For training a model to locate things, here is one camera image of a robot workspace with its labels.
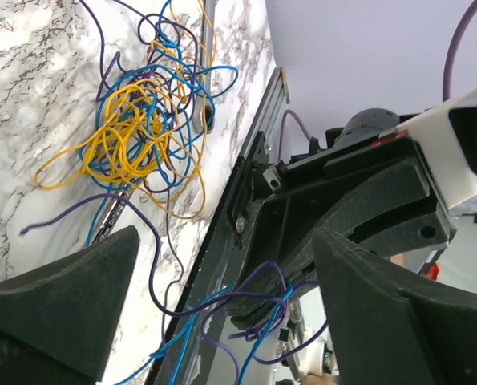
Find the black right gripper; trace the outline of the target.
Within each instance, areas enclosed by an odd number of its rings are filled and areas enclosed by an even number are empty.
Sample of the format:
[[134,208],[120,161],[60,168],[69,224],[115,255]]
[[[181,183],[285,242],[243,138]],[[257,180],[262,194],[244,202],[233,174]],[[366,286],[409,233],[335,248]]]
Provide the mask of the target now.
[[308,242],[316,228],[391,257],[444,248],[451,238],[447,209],[419,144],[400,124],[407,115],[371,108],[328,131],[327,148],[273,164],[263,133],[238,160],[229,216],[238,226],[238,278],[275,262],[289,281],[314,276]]

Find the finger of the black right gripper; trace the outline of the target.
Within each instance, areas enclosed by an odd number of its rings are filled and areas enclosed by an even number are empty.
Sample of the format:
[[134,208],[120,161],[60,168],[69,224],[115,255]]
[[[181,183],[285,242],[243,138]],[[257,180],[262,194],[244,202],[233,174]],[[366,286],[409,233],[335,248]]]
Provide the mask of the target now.
[[285,261],[271,262],[263,267],[249,281],[240,292],[259,294],[260,297],[239,297],[233,299],[226,307],[226,314],[238,330],[245,330],[250,326],[258,326],[266,320],[268,314],[276,305],[272,298],[281,298],[283,284],[292,284],[295,289],[295,298],[305,294],[309,287],[303,287],[304,282],[317,279],[314,266],[314,255],[311,245],[316,229],[310,230],[295,250],[288,253]]

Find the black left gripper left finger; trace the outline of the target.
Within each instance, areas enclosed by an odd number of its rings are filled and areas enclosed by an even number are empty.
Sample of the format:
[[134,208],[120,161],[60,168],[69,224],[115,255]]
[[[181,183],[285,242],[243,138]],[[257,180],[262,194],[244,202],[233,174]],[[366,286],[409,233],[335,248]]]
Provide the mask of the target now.
[[138,250],[128,226],[0,282],[0,384],[100,381]]

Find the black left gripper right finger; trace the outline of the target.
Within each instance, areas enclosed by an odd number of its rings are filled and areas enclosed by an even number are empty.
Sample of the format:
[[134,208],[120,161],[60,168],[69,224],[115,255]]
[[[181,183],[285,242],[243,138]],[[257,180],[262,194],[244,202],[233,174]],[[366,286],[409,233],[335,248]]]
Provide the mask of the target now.
[[312,249],[344,384],[477,384],[477,294],[329,230]]

